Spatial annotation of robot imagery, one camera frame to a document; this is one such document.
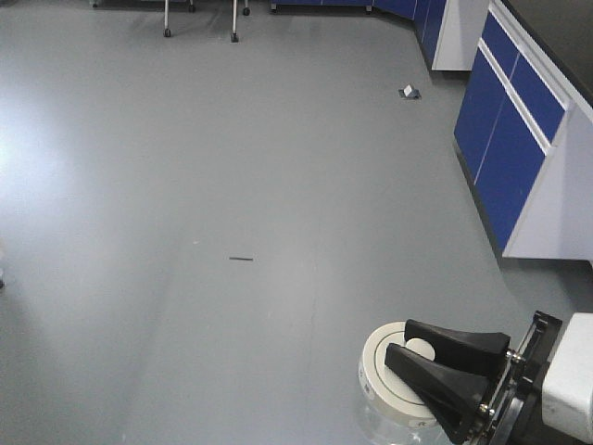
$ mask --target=black countertop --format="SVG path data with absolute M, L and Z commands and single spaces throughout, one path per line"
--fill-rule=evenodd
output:
M 502 0 L 593 107 L 593 0 Z

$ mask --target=chair leg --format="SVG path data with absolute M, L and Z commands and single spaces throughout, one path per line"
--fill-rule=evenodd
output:
M 234 44 L 239 41 L 237 37 L 237 0 L 233 0 L 233 33 L 231 34 L 231 42 Z
M 170 37 L 169 29 L 169 0 L 165 0 L 165 31 L 163 32 L 165 37 Z

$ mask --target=blue cabinet door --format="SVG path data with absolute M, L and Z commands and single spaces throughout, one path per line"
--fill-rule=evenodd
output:
M 475 183 L 500 249 L 509 241 L 543 161 L 536 139 L 505 98 Z
M 418 40 L 424 39 L 424 30 L 426 28 L 426 18 L 428 17 L 428 6 L 430 0 L 416 0 L 416 13 L 414 14 L 414 26 Z
M 374 0 L 372 5 L 406 19 L 413 19 L 416 10 L 416 0 Z
M 447 0 L 431 0 L 428 6 L 423 47 L 426 57 L 431 62 L 435 60 L 436 44 L 438 42 L 438 34 L 441 32 L 446 4 Z
M 455 139 L 475 181 L 506 93 L 478 48 L 455 125 Z

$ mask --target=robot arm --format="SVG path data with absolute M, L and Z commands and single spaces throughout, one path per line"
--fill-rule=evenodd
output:
M 554 358 L 561 321 L 536 312 L 519 348 L 501 333 L 451 331 L 409 320 L 434 360 L 389 344 L 385 367 L 432 412 L 449 439 L 472 445 L 593 443 L 593 314 L 575 314 Z

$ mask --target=transparent container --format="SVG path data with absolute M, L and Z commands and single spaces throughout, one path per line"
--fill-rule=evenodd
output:
M 388 419 L 370 405 L 361 389 L 357 391 L 355 415 L 365 438 L 374 445 L 450 445 L 451 443 L 439 425 L 411 428 Z

